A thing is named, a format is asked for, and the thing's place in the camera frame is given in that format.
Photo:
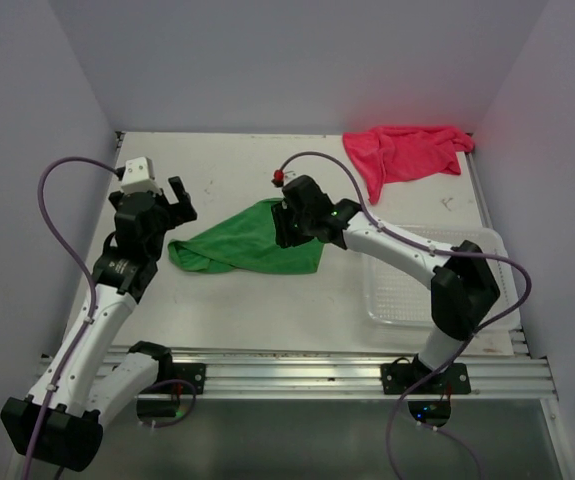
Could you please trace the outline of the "green towel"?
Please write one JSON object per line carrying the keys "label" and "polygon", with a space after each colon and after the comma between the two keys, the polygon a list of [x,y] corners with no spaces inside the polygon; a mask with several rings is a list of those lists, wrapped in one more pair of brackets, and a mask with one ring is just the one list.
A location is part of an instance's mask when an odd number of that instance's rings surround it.
{"label": "green towel", "polygon": [[275,243],[271,207],[276,198],[256,202],[189,240],[168,243],[170,262],[199,274],[236,270],[269,275],[308,275],[317,272],[324,245],[312,240],[282,249]]}

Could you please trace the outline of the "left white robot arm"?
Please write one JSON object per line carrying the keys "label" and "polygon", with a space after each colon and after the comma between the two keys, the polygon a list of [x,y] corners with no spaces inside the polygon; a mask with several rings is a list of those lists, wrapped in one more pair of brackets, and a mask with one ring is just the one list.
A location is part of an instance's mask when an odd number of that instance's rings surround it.
{"label": "left white robot arm", "polygon": [[81,472],[99,451],[112,420],[142,392],[196,395],[176,374],[169,348],[139,341],[122,362],[96,375],[125,321],[157,273],[167,232],[196,220],[179,177],[168,180],[177,200],[153,186],[110,194],[114,230],[91,273],[91,288],[60,349],[22,399],[9,398],[0,418],[16,452]]}

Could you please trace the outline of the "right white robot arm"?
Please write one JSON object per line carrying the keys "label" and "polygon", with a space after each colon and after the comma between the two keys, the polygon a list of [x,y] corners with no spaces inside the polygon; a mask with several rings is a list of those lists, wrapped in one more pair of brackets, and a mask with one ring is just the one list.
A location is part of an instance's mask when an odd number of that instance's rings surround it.
{"label": "right white robot arm", "polygon": [[434,242],[388,223],[379,223],[359,203],[334,204],[306,175],[272,183],[283,199],[271,207],[276,244],[285,249],[314,239],[379,260],[407,274],[430,293],[433,328],[414,356],[407,380],[435,392],[448,380],[444,365],[474,334],[500,297],[498,284],[480,247]]}

